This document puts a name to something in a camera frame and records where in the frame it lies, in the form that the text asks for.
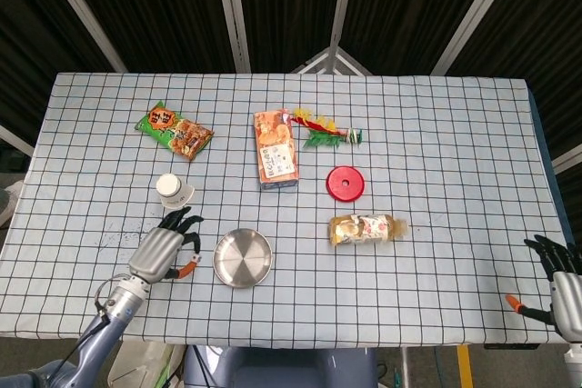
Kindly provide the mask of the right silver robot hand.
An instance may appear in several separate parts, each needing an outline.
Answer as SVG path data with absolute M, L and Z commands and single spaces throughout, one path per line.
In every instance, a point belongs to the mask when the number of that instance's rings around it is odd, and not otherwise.
M 568 343 L 581 343 L 581 250 L 558 244 L 544 235 L 525 239 L 534 250 L 549 282 L 551 305 L 548 311 L 534 309 L 511 295 L 506 301 L 515 313 L 553 326 Z

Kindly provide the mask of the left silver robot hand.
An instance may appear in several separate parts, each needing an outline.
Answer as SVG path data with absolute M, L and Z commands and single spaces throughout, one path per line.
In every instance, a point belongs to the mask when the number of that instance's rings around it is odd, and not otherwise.
M 201 240 L 197 232 L 190 232 L 193 224 L 200 224 L 204 218 L 186 214 L 190 206 L 167 214 L 160 224 L 153 228 L 142 240 L 129 260 L 129 272 L 148 284 L 162 280 L 184 279 L 192 274 L 200 263 Z M 183 246 L 192 244 L 194 254 L 190 261 L 180 267 L 173 265 Z

